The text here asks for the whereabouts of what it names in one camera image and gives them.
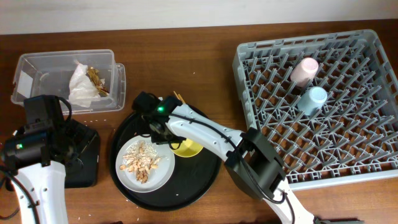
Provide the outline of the pile of nuts and oats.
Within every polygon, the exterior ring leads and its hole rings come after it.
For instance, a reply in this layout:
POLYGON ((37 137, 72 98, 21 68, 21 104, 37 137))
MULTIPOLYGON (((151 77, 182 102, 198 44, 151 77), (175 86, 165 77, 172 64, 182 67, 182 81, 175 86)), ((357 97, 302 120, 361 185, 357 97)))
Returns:
POLYGON ((138 141, 127 149, 123 155, 120 170, 133 173, 140 184, 145 184, 152 169, 158 168, 161 157, 154 147, 146 141, 138 141))

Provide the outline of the yellow bowl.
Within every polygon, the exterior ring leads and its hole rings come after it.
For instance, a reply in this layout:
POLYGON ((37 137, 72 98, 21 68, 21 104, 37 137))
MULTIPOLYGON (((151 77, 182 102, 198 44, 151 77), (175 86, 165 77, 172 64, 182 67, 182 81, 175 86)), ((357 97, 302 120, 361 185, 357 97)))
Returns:
POLYGON ((191 139, 186 139, 179 143, 171 144, 172 151, 175 155, 179 157, 193 157, 201 152, 203 146, 198 144, 197 142, 192 141, 191 139))

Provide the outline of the grey plate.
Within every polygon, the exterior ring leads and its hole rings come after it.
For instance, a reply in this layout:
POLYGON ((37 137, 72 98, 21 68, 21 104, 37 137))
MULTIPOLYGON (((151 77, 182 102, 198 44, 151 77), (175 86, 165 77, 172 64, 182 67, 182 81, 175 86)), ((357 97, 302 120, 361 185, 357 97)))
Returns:
POLYGON ((137 193, 149 193, 161 188, 170 178, 175 167, 175 156, 168 145, 157 145, 151 142, 150 138, 136 136, 123 144, 116 157, 116 175, 118 180, 127 189, 137 193), (151 144, 157 151, 161 160, 157 169, 152 169, 149 179, 145 184, 140 184, 133 173, 119 169, 123 163, 123 155, 127 153, 127 149, 138 141, 146 141, 151 144))

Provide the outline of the white tissue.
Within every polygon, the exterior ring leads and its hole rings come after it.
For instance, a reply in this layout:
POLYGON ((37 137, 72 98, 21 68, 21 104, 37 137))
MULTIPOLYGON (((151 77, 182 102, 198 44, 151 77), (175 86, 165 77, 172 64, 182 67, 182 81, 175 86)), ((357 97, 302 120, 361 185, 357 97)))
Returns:
POLYGON ((99 91, 87 76, 87 71, 88 66, 79 63, 69 82, 69 102, 84 108, 89 108, 92 101, 100 98, 99 91))

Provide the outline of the gold coffee sachet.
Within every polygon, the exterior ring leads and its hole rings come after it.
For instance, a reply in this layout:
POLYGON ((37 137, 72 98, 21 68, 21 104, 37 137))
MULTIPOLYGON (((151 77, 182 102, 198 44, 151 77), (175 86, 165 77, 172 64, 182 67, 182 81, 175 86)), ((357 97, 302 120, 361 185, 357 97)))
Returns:
POLYGON ((109 91, 105 87, 104 79, 100 79, 98 74, 99 74, 99 70, 97 70, 96 68, 89 67, 87 70, 87 75, 89 76, 91 82, 94 84, 94 86, 98 90, 99 95, 100 96, 108 96, 109 91))

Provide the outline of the blue cup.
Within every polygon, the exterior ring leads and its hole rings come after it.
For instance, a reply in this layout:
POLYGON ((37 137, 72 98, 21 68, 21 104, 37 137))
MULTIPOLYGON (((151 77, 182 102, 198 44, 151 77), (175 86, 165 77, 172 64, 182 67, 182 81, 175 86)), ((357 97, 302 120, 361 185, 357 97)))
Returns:
POLYGON ((312 87, 302 95, 297 108, 303 111, 304 115, 311 116, 325 104, 327 96, 327 92, 322 87, 312 87))

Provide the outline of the pink cup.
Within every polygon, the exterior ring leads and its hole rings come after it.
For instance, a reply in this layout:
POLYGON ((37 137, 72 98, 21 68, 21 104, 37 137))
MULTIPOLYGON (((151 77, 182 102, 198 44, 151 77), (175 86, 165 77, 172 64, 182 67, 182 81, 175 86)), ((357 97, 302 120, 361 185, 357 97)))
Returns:
POLYGON ((310 57, 304 58, 300 63, 292 70, 290 74, 290 80, 296 82, 299 87, 305 87, 308 82, 312 81, 318 72, 318 62, 310 57))

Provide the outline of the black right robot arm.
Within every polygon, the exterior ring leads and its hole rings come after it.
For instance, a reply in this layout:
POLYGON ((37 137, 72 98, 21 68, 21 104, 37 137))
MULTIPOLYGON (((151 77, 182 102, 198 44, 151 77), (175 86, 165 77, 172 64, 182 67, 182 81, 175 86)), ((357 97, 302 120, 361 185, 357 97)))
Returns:
POLYGON ((257 129, 229 129, 197 113, 174 96, 160 100, 141 92, 132 108, 150 127, 152 142, 180 145, 190 139, 218 156, 245 194, 265 201, 282 223, 318 223, 291 190, 284 161, 257 129))

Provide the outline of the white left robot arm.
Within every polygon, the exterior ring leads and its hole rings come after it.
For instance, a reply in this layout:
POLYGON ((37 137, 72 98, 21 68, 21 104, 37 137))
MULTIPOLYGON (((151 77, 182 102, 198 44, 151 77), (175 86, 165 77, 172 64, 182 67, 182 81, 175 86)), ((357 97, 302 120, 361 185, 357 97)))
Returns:
POLYGON ((1 151, 1 171, 15 188, 23 223, 68 223, 65 164, 75 147, 52 121, 24 126, 1 151))

